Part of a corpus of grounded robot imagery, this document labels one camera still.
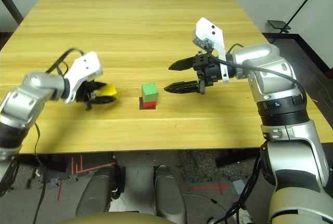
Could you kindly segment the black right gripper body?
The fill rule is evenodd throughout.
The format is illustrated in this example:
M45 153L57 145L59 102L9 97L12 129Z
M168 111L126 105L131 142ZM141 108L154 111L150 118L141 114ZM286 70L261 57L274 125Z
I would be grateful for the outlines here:
M221 66L210 52L197 54L193 59L193 68L198 77L198 93L204 95L208 86L222 79Z

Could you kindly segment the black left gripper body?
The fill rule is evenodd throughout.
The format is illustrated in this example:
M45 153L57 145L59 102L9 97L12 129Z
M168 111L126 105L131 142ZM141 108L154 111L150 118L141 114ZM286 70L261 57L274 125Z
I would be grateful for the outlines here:
M85 103L86 110L92 109L92 100L96 97L95 91L97 89L93 89L93 81L84 81L76 92L76 101Z

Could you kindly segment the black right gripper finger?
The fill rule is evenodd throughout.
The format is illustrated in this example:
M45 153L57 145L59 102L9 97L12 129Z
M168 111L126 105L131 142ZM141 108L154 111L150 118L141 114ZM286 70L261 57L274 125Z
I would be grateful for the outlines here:
M184 71L184 70L191 69L193 67L193 61L194 61L194 57L189 57L189 58L178 60L178 61L172 63L169 66L168 70Z
M164 88L164 91L174 94L200 93L197 81L176 82Z

